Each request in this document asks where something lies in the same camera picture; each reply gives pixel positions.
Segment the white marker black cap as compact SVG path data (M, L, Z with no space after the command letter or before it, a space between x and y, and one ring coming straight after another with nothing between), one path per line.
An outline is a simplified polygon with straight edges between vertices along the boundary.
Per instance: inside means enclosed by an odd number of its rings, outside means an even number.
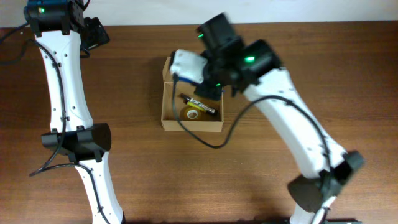
M191 101L192 103L197 104L198 106L201 106L202 108L206 109L207 110L206 114L209 114L209 115L212 115L212 116L216 116L218 114L218 110L217 109L212 108L212 107L202 103L201 101L198 101L198 100L196 100L196 99L194 99L194 98L192 98L192 97L190 97L188 95L185 95L185 94L182 93L182 94L179 94L179 97L184 100L184 103L185 103L186 100L187 101Z

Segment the yellow highlighter marker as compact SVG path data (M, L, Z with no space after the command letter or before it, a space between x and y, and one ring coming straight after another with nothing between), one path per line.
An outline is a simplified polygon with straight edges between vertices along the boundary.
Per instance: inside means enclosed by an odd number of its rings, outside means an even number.
M203 111L203 112L207 113L207 110L206 110L206 109L202 108L201 106L198 106L197 104L192 103L191 101L187 101L187 100L186 100L185 103L186 103L188 106L191 106L191 107L193 107L193 108L196 108L196 109L198 109L198 110L200 110L200 111Z

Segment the yellow transparent tape roll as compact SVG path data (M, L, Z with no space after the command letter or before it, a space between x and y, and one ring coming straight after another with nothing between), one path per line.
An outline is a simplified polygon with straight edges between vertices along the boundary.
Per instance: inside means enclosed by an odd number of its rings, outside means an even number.
M191 106L184 107L180 112L180 119L183 121L202 121L202 112Z

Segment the brown cardboard box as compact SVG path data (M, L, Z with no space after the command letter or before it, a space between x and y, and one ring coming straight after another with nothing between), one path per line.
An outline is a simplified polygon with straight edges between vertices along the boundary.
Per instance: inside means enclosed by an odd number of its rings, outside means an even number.
M175 120L172 109L172 90L173 81L169 72L170 57L167 57L163 67L162 75L164 79L163 97L162 97L162 114L161 122L165 131L183 131L183 128ZM176 86L175 105L177 114L182 124L191 132L221 132L224 125L224 96L220 101L209 100L194 94L195 87L191 84L179 81ZM180 94L188 95L207 106L218 110L216 116L200 112L198 119L188 119L187 109L192 108L184 103L184 99L179 97Z

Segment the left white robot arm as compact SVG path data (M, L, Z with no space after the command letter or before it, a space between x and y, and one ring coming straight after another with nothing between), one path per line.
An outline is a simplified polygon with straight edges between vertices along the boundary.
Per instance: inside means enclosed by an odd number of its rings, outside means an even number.
M125 223L109 171L111 131L107 123L94 123L81 77L80 60L110 41L97 17L84 17L86 1L28 1L24 17L42 54L49 86L50 131L41 136L51 157L32 175L73 167L88 197L93 223ZM55 156L66 164L52 165Z

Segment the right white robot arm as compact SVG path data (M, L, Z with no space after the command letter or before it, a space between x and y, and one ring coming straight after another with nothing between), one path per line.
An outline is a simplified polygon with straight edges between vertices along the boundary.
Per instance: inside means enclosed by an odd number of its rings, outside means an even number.
M295 89L289 71L264 41L243 42L224 14L197 28L206 49L196 94L219 100L224 86L242 93L273 125L290 149L300 175L288 190L296 203L292 223L324 223L343 187L364 165L323 129Z

